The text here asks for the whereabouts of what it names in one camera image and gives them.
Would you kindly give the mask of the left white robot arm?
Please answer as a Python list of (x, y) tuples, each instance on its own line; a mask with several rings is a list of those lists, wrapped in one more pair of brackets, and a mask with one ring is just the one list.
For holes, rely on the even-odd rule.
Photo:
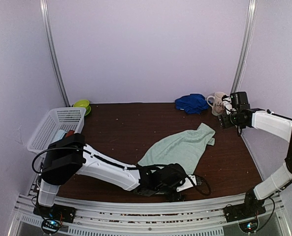
[(41, 177), (37, 201), (48, 218), (59, 214), (54, 204), (60, 186), (74, 175), (93, 177), (141, 196), (156, 194), (179, 196), (190, 188), (190, 177), (179, 164), (130, 165), (108, 157), (85, 143), (84, 136), (73, 134), (49, 145), (38, 174)]

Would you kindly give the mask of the mint green towel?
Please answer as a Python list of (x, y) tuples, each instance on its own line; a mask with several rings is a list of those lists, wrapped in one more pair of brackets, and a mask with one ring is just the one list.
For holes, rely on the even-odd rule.
[(180, 164), (186, 174), (195, 172), (208, 145), (215, 144), (215, 130), (201, 123), (196, 130), (185, 130), (167, 136), (153, 144), (138, 165)]

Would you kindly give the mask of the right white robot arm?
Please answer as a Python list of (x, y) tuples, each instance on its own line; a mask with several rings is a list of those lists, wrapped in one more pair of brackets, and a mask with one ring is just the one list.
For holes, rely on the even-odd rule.
[(256, 108), (226, 112), (218, 119), (223, 128), (251, 128), (246, 141), (256, 161), (266, 167), (266, 179), (246, 193), (241, 205), (243, 216), (251, 217), (264, 200), (292, 183), (292, 118)]

